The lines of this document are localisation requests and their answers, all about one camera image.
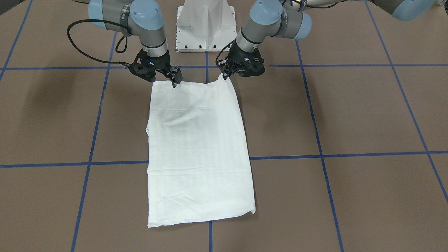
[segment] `white plastic base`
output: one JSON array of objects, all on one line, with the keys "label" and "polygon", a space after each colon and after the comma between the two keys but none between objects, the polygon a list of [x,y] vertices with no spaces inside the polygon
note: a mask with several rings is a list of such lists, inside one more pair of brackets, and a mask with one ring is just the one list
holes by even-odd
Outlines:
[{"label": "white plastic base", "polygon": [[[182,20],[180,25],[179,17],[181,16],[183,6],[177,8],[177,35],[176,35],[176,51],[177,52],[219,52],[227,44],[237,36],[237,26],[235,22],[235,8],[228,6],[229,9],[213,8],[208,6],[199,6],[202,10],[189,10],[185,13],[187,20]],[[213,12],[219,11],[219,17]]]}]

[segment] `folded fabric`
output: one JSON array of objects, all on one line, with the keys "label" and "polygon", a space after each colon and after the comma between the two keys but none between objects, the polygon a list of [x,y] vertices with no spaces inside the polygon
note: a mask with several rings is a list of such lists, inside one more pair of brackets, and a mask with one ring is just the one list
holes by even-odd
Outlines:
[{"label": "folded fabric", "polygon": [[254,186],[230,79],[154,82],[149,136],[148,227],[255,213]]}]

